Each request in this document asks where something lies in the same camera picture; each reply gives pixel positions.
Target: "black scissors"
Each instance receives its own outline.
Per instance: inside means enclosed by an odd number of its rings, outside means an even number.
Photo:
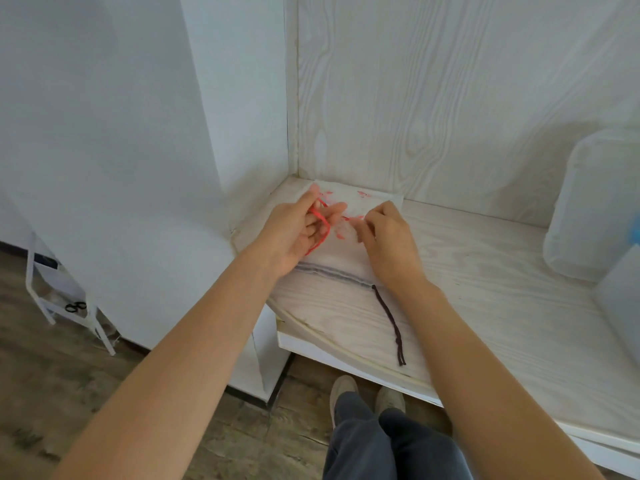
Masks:
[[[78,310],[86,310],[86,303],[84,301],[76,301],[75,303],[68,303],[65,305],[65,310],[69,313],[77,313]]]

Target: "blue object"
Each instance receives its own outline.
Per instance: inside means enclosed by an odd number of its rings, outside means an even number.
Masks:
[[[629,233],[629,241],[631,244],[640,245],[640,214],[636,217],[634,224],[631,226],[631,233]]]

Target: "gray pants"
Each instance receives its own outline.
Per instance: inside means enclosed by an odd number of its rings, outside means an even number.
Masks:
[[[472,480],[457,444],[391,408],[376,417],[355,392],[340,395],[324,480]]]

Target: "beige shoe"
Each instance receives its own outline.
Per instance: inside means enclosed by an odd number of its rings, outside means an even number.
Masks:
[[[356,380],[351,376],[340,376],[333,383],[331,395],[329,396],[329,408],[331,409],[331,423],[335,428],[335,404],[343,392],[352,391],[358,393]]]
[[[401,392],[389,389],[388,387],[382,387],[376,397],[376,414],[380,415],[382,411],[389,408],[396,408],[402,412],[406,412],[404,396]]]

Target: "red cord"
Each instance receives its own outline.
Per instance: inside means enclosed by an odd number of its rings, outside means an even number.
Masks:
[[[320,201],[320,203],[322,204],[323,207],[329,207],[326,204],[326,202],[324,202],[324,200],[322,200],[321,198],[319,198],[318,200]],[[309,254],[311,254],[311,251],[315,250],[320,244],[322,244],[324,242],[324,240],[327,238],[327,236],[329,235],[329,233],[331,232],[331,224],[329,224],[329,221],[326,220],[324,215],[322,215],[320,212],[318,212],[313,205],[309,209],[309,212],[311,212],[313,215],[315,215],[318,219],[320,219],[320,221],[324,225],[326,225],[326,233],[324,234],[324,236],[322,236],[320,238],[319,242],[316,242],[316,244],[313,247],[311,247],[311,249],[309,249],[307,251],[307,254],[305,254],[305,256],[308,256]]]

